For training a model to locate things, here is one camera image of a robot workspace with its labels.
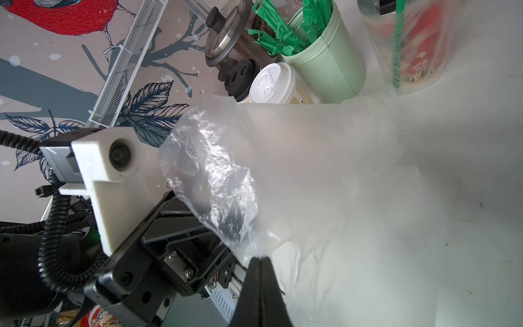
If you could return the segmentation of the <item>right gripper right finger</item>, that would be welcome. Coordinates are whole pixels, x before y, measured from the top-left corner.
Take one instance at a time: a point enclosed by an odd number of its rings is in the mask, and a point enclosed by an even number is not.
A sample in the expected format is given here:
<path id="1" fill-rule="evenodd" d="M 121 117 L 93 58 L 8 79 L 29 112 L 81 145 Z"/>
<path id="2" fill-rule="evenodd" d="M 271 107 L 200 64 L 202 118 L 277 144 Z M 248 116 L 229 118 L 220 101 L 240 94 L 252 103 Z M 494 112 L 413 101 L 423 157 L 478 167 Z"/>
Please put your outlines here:
<path id="1" fill-rule="evenodd" d="M 261 259 L 261 326 L 292 326 L 269 257 Z"/>

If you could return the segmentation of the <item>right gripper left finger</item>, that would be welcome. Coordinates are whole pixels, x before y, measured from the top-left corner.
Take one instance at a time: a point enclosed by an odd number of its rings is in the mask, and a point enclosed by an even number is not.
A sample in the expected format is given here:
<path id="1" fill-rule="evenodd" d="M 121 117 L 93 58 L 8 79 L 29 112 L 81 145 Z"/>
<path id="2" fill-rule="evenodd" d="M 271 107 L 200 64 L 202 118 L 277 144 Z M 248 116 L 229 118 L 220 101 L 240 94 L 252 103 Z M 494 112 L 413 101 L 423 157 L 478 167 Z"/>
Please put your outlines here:
<path id="1" fill-rule="evenodd" d="M 229 327 L 262 326 L 261 272 L 262 259 L 251 259 Z"/>

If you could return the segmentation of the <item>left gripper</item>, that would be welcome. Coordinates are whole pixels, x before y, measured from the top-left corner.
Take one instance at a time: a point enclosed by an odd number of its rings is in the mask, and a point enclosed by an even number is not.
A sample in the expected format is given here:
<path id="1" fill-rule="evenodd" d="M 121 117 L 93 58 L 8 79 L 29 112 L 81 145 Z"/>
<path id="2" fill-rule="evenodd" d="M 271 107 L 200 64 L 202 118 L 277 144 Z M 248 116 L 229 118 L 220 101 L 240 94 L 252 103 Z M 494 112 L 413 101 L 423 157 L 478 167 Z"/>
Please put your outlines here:
<path id="1" fill-rule="evenodd" d="M 84 287 L 124 326 L 161 326 L 178 295 L 226 289 L 241 264 L 221 239 L 168 192 Z"/>

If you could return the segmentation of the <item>yellow cup white lid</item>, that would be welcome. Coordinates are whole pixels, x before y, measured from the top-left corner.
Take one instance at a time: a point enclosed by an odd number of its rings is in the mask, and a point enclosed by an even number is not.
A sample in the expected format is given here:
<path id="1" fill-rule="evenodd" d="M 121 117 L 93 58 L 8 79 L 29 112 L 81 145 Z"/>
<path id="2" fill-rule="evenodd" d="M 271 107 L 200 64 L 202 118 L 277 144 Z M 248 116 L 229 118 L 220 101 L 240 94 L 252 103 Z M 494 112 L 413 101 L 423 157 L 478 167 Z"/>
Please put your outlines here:
<path id="1" fill-rule="evenodd" d="M 240 104 L 319 104 L 298 72 L 288 63 L 272 63 L 261 69 L 247 90 Z"/>

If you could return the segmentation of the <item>green straw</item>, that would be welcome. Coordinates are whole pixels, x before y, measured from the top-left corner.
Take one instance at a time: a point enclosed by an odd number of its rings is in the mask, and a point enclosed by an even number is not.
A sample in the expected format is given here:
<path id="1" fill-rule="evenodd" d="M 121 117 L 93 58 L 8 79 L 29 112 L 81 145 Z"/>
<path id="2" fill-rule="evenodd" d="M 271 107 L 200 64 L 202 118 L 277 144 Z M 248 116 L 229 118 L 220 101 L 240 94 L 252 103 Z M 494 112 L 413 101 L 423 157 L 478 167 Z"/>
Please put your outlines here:
<path id="1" fill-rule="evenodd" d="M 396 2 L 395 24 L 393 34 L 393 53 L 392 53 L 392 85 L 395 89 L 400 88 L 400 67 L 403 51 L 403 31 L 405 23 L 406 0 Z"/>

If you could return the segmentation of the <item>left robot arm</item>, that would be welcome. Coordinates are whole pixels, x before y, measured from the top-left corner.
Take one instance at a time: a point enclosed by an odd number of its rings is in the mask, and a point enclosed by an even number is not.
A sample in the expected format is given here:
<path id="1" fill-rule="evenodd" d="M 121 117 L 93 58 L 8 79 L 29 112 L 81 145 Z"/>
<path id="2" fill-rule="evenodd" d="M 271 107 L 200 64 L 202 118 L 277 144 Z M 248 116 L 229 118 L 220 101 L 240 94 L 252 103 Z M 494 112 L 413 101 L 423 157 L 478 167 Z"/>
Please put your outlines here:
<path id="1" fill-rule="evenodd" d="M 1 317 L 52 311 L 68 296 L 126 326 L 160 326 L 176 296 L 224 294 L 241 264 L 174 192 L 150 188 L 132 128 L 79 128 L 35 140 L 1 132 L 1 144 L 50 164 L 43 222 L 1 229 Z"/>

